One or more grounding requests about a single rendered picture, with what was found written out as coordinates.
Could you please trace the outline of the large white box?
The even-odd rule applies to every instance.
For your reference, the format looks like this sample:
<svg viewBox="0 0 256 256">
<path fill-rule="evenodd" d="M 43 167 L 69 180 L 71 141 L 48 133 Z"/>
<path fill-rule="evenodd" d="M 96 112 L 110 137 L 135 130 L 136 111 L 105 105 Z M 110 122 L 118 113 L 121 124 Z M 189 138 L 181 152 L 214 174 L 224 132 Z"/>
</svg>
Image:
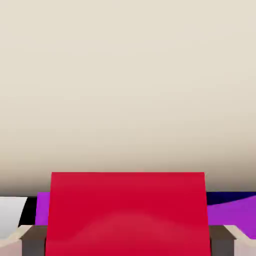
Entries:
<svg viewBox="0 0 256 256">
<path fill-rule="evenodd" d="M 27 197 L 0 196 L 0 239 L 11 235 L 19 225 Z"/>
</svg>

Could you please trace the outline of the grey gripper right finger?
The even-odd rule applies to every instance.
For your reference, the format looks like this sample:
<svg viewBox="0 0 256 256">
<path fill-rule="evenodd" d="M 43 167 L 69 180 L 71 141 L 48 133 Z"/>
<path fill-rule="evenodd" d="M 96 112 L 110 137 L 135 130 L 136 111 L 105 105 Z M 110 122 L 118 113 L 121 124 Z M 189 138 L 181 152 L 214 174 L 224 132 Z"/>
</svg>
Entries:
<svg viewBox="0 0 256 256">
<path fill-rule="evenodd" d="M 256 239 L 235 225 L 210 225 L 211 256 L 256 256 Z"/>
</svg>

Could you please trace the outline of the small red cube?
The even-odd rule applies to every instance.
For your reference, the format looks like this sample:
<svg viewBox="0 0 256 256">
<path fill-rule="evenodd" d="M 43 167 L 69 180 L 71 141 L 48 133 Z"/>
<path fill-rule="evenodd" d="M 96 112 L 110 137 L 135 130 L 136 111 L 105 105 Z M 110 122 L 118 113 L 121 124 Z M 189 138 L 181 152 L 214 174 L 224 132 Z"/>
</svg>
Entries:
<svg viewBox="0 0 256 256">
<path fill-rule="evenodd" d="M 45 256 L 211 256 L 204 173 L 52 173 Z"/>
</svg>

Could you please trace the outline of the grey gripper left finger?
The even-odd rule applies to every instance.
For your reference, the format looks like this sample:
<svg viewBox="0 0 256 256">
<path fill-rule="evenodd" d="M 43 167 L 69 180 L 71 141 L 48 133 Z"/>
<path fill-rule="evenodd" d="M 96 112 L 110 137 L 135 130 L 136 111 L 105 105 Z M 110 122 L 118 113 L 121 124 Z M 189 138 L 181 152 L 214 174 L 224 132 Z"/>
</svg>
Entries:
<svg viewBox="0 0 256 256">
<path fill-rule="evenodd" d="M 45 256 L 46 225 L 21 225 L 0 239 L 0 256 Z"/>
</svg>

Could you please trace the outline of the large purple box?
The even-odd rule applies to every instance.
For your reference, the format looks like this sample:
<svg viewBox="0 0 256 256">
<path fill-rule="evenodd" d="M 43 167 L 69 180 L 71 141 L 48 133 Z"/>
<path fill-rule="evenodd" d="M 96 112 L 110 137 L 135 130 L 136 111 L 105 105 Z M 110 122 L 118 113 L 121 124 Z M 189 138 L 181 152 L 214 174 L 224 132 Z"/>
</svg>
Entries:
<svg viewBox="0 0 256 256">
<path fill-rule="evenodd" d="M 207 192 L 208 223 L 235 225 L 256 239 L 256 191 Z"/>
</svg>

